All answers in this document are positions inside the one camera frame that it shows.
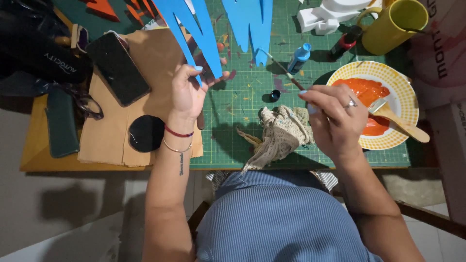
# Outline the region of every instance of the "red string bracelet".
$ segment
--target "red string bracelet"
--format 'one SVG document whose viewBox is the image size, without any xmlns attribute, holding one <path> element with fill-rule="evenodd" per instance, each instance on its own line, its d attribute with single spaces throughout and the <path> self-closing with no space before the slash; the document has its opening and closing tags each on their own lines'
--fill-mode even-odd
<svg viewBox="0 0 466 262">
<path fill-rule="evenodd" d="M 178 134 L 175 131 L 168 128 L 167 124 L 165 124 L 165 130 L 167 130 L 168 132 L 170 132 L 170 134 L 172 134 L 174 136 L 177 136 L 179 138 L 188 138 L 188 137 L 191 137 L 194 134 L 194 131 L 192 133 L 190 133 L 190 134 L 187 134 L 187 135 Z"/>
</svg>

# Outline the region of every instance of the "blue cardboard shape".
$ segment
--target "blue cardboard shape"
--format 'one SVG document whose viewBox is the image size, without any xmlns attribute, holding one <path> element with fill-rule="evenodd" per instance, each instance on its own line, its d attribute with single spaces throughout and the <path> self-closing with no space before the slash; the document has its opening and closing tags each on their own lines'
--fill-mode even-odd
<svg viewBox="0 0 466 262">
<path fill-rule="evenodd" d="M 192 15 L 184 0 L 152 1 L 154 2 L 161 15 L 164 17 L 166 24 L 175 36 L 175 39 L 181 47 L 181 50 L 183 51 L 188 64 L 196 66 L 194 63 L 194 58 L 192 57 L 189 47 L 186 43 L 185 37 L 183 36 L 183 33 L 181 32 L 181 29 L 176 20 L 177 17 L 194 38 L 197 45 L 199 46 L 199 49 L 202 50 L 202 54 L 206 58 L 206 62 L 210 66 L 214 77 L 221 77 L 222 66 L 220 64 L 219 51 L 217 49 L 217 43 L 215 41 L 215 35 L 212 29 L 212 22 L 210 20 L 210 16 L 204 0 L 192 1 L 199 25 L 197 24 L 194 16 Z M 199 76 L 197 76 L 196 79 L 199 84 L 202 84 Z"/>
<path fill-rule="evenodd" d="M 273 0 L 222 0 L 222 3 L 241 50 L 247 52 L 251 42 L 256 66 L 265 65 L 267 55 L 258 48 L 269 51 Z"/>
</svg>

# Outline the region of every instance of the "yellow polka dot plate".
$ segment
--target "yellow polka dot plate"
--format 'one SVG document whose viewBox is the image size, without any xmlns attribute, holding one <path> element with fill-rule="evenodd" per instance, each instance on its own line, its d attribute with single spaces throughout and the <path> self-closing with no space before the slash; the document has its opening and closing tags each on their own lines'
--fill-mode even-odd
<svg viewBox="0 0 466 262">
<path fill-rule="evenodd" d="M 395 69 L 378 62 L 364 61 L 352 62 L 340 67 L 330 77 L 327 85 L 332 85 L 338 79 L 362 78 L 381 82 L 390 90 L 385 97 L 393 112 L 416 125 L 419 118 L 418 101 L 416 94 L 409 84 L 406 76 Z M 370 150 L 389 149 L 403 143 L 408 138 L 393 122 L 383 135 L 365 136 L 359 139 L 359 144 Z"/>
</svg>

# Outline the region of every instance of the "white foam block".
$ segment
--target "white foam block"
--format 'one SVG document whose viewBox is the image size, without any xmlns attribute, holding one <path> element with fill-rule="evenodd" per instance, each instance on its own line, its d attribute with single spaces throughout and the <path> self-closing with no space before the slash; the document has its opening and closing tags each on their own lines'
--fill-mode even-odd
<svg viewBox="0 0 466 262">
<path fill-rule="evenodd" d="M 315 27 L 315 34 L 316 35 L 331 34 L 335 32 L 339 26 L 340 26 L 340 23 L 336 19 L 329 19 L 325 21 L 324 23 L 317 24 L 317 26 Z"/>
<path fill-rule="evenodd" d="M 328 10 L 339 13 L 350 13 L 366 8 L 371 0 L 322 0 Z"/>
<path fill-rule="evenodd" d="M 345 22 L 359 14 L 359 11 L 352 11 L 347 13 L 330 11 L 327 7 L 325 7 L 325 5 L 321 5 L 319 9 L 315 11 L 315 15 L 322 17 L 324 20 L 336 19 L 338 22 Z"/>
<path fill-rule="evenodd" d="M 298 12 L 297 18 L 301 26 L 301 33 L 314 29 L 317 23 L 323 20 L 320 16 L 316 15 L 319 8 L 308 8 Z"/>
</svg>

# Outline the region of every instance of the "paint bottle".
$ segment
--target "paint bottle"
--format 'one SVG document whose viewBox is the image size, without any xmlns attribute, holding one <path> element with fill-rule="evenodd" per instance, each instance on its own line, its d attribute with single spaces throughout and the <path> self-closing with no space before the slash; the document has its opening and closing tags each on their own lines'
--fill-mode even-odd
<svg viewBox="0 0 466 262">
<path fill-rule="evenodd" d="M 343 34 L 327 53 L 327 61 L 336 62 L 346 51 L 356 45 L 356 40 L 363 34 L 363 30 L 359 26 L 352 26 L 349 31 L 349 33 Z"/>
<path fill-rule="evenodd" d="M 294 57 L 291 59 L 288 64 L 288 72 L 292 75 L 299 72 L 304 63 L 309 59 L 311 55 L 311 44 L 304 43 L 302 47 L 296 49 Z"/>
</svg>

